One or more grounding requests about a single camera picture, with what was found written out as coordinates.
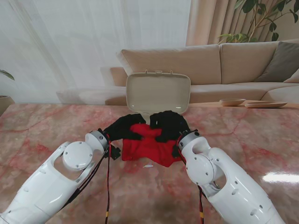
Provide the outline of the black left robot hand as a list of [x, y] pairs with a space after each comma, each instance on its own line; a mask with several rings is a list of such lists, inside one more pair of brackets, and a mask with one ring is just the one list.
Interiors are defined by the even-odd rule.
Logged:
[[146, 121], [141, 114], [128, 114], [118, 118], [113, 124], [107, 127], [103, 134], [109, 136], [111, 141], [120, 139], [141, 140], [142, 136], [130, 130], [135, 124], [145, 124]]

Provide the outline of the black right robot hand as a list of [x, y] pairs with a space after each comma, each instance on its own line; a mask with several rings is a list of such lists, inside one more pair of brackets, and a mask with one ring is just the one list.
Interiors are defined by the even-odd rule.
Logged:
[[177, 140], [181, 135], [191, 131], [184, 117], [173, 111], [152, 114], [150, 128], [161, 129], [161, 134], [155, 138], [157, 142]]

